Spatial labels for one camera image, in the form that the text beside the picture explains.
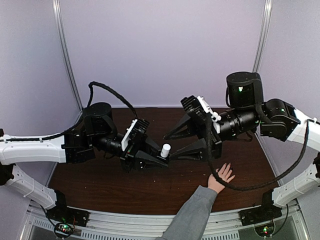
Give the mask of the white cap with black brush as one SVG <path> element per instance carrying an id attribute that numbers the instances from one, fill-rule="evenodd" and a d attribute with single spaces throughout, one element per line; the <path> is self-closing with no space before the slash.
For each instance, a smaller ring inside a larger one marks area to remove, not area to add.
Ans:
<path id="1" fill-rule="evenodd" d="M 167 158 L 169 156 L 171 150 L 171 145 L 168 143 L 163 144 L 161 152 L 160 152 L 160 156 L 162 158 Z"/>

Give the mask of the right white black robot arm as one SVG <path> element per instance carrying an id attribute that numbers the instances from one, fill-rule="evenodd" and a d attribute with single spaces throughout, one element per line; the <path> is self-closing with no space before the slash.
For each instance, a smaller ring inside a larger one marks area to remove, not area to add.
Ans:
<path id="1" fill-rule="evenodd" d="M 265 137 L 320 148 L 320 123 L 291 104 L 273 98 L 264 101 L 261 77 L 256 72 L 234 72 L 226 77 L 228 110 L 217 113 L 201 96 L 181 100 L 183 118 L 169 131 L 166 140 L 197 136 L 198 140 L 172 155 L 173 159 L 199 160 L 204 153 L 219 158 L 223 141 L 235 141 L 242 133 L 256 130 Z"/>

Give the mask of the grey sleeved forearm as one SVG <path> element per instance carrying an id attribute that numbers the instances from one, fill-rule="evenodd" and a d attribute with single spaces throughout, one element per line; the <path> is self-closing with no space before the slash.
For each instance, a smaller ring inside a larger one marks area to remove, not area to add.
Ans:
<path id="1" fill-rule="evenodd" d="M 198 186 L 182 205 L 168 228 L 157 240 L 201 240 L 207 226 L 217 192 Z"/>

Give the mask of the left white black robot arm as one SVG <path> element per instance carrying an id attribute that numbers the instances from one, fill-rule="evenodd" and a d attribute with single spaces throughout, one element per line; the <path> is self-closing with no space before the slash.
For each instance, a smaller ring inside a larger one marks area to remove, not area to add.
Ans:
<path id="1" fill-rule="evenodd" d="M 56 135 L 22 138 L 0 133 L 0 184 L 37 202 L 61 222 L 72 218 L 64 194 L 26 175 L 18 163 L 78 164 L 95 159 L 96 150 L 119 157 L 125 171 L 167 167 L 169 162 L 171 145 L 158 146 L 147 136 L 148 121 L 136 117 L 120 134 L 108 103 L 86 107 L 79 123 L 81 128 L 73 126 Z"/>

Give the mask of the person's bare hand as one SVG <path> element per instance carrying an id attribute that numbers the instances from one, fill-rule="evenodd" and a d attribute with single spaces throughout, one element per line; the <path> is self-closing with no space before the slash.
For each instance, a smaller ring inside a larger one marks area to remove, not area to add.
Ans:
<path id="1" fill-rule="evenodd" d="M 225 163 L 220 169 L 216 169 L 215 171 L 217 175 L 226 183 L 230 183 L 235 178 L 235 175 L 232 175 L 233 170 L 231 163 Z M 225 189 L 225 186 L 219 183 L 213 174 L 211 174 L 208 178 L 207 187 L 215 191 L 217 194 Z"/>

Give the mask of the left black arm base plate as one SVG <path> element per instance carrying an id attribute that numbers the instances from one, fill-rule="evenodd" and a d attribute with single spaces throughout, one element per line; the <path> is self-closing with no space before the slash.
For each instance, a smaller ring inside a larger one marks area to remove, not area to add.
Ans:
<path id="1" fill-rule="evenodd" d="M 75 226 L 86 227 L 89 220 L 89 212 L 75 208 L 67 208 L 65 210 L 48 209 L 47 216 L 55 221 L 67 223 Z"/>

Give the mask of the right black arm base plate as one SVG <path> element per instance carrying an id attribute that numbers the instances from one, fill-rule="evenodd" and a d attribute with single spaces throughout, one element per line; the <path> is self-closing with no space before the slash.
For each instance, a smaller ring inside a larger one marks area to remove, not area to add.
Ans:
<path id="1" fill-rule="evenodd" d="M 276 206 L 259 206 L 239 211 L 242 226 L 255 225 L 282 216 L 282 209 Z"/>

